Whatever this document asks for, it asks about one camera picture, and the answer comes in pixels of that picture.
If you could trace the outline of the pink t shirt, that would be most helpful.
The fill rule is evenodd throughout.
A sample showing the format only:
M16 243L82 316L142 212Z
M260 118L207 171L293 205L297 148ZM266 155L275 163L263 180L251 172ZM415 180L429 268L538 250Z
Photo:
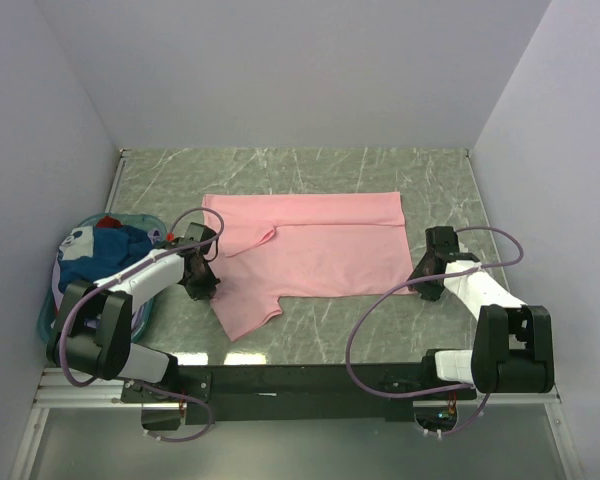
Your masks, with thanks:
M202 205L221 234L211 306L232 341L280 315L283 297L379 295L413 271L397 192L207 194Z

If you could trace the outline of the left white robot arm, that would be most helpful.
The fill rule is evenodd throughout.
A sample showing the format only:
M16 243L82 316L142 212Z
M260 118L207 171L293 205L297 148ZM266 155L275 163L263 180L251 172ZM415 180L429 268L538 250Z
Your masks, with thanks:
M46 347L47 359L93 379L144 382L156 401L183 392L178 360L132 342L132 319L162 290L179 284L194 300L209 299L220 280L205 255L215 242L184 248L163 242L142 260L96 282L77 280L64 294Z

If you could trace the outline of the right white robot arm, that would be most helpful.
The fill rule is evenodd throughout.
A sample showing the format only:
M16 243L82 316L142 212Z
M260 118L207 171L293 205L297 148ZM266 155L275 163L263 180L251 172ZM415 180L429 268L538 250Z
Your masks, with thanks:
M465 252L427 253L417 264L409 289L423 300L455 295L477 321L469 350L438 350L434 365L421 371L424 395L440 399L454 382L486 393L550 392L554 387L551 316L542 306L511 295Z

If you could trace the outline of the teal laundry basket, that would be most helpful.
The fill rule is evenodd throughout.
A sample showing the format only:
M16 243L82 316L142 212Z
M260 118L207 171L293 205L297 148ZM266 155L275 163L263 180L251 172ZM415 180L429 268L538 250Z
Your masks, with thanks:
M117 218L123 225L132 226L143 230L147 233L152 244L165 240L167 229L164 223L157 217L149 214L117 214L117 213L101 213L92 215L77 225L77 228L93 227L99 219L109 215ZM37 320L37 333L44 343L47 343L52 333L57 308L60 306L63 294L58 290L57 286L60 277L60 267L57 261L54 261L51 287L48 290L43 301L41 311ZM143 304L134 314L131 322L131 339L133 342L138 341L149 324L149 317L153 307L154 300L150 299Z

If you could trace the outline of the red garment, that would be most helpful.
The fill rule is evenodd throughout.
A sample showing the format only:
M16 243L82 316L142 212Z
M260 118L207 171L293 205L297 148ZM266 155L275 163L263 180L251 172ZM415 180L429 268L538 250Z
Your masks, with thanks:
M96 223L97 228L106 228L106 229L119 229L123 227L123 224L117 218L106 215L98 220Z

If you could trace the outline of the blue printed t shirt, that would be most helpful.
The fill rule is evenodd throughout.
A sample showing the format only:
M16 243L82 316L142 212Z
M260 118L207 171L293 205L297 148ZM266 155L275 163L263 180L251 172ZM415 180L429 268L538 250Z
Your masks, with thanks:
M114 275L144 258L152 249L146 231L119 228L75 228L57 251L57 289L64 293L76 280L95 282Z

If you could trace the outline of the black base beam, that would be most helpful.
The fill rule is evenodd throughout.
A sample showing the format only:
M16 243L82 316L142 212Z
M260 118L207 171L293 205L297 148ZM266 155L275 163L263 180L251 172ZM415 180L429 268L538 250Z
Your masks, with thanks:
M456 385L438 380L432 359L421 363L354 364L353 370L368 387L385 393L411 393ZM345 365L219 365L181 366L179 384L170 381L154 388L188 395L208 405L214 420L273 421L381 418L388 422L413 421L413 402L475 400L472 389L440 392L409 399L389 399L359 388ZM124 386L124 404L178 402L137 383Z

